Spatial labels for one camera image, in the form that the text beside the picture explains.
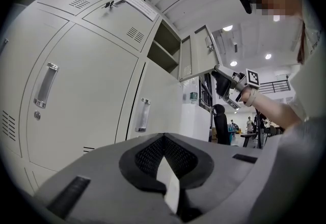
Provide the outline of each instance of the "gray device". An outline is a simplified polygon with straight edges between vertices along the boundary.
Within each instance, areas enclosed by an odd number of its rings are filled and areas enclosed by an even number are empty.
[[[260,87],[258,73],[251,69],[246,69],[246,74],[243,74],[227,67],[216,65],[211,74],[216,79],[217,94],[234,109],[240,108],[238,101],[245,87],[255,89]]]
[[[79,158],[48,179],[33,201],[45,218],[62,223],[273,222],[320,162],[325,122],[296,125],[269,138],[263,150],[172,133],[133,138]],[[180,182],[176,214],[156,180],[163,156]]]

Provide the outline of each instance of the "black slot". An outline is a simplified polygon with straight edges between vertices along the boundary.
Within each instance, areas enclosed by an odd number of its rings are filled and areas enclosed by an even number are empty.
[[[232,158],[240,160],[240,161],[246,161],[249,163],[255,163],[257,161],[257,157],[252,157],[248,155],[243,155],[243,154],[235,154]]]
[[[75,177],[47,206],[47,209],[54,215],[65,219],[90,182],[90,179]]]

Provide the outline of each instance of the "silver handle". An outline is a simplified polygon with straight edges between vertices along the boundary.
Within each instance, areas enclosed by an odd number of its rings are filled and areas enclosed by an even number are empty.
[[[45,108],[47,97],[50,92],[50,88],[59,70],[59,67],[55,64],[47,63],[47,66],[48,66],[48,70],[46,71],[43,82],[34,98],[34,103],[40,108]]]
[[[206,37],[206,38],[205,38],[205,41],[206,41],[206,46],[207,46],[208,49],[209,49],[209,52],[214,51],[214,50],[215,50],[215,49],[214,49],[214,44],[213,44],[213,42],[212,42],[210,36]]]
[[[3,42],[2,46],[1,46],[1,49],[0,49],[0,54],[1,54],[2,50],[4,50],[4,48],[5,48],[5,46],[6,46],[6,44],[7,44],[8,42],[9,42],[8,39],[5,39],[5,40],[4,40],[4,42]]]
[[[150,100],[146,98],[141,99],[141,104],[139,107],[140,114],[137,117],[137,124],[135,127],[136,132],[146,132],[150,105]]]

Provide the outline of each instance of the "wrist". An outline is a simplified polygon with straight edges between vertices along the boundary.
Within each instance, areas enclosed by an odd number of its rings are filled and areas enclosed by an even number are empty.
[[[247,102],[250,97],[251,87],[245,87],[241,92],[241,99],[242,102]]]

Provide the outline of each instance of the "ceiling light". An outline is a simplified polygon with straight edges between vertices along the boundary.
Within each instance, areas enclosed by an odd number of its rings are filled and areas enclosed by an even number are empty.
[[[230,25],[230,26],[226,26],[226,27],[224,27],[223,29],[224,29],[225,31],[230,31],[232,28],[233,28],[233,25]]]
[[[280,15],[274,15],[273,20],[274,21],[280,21]]]

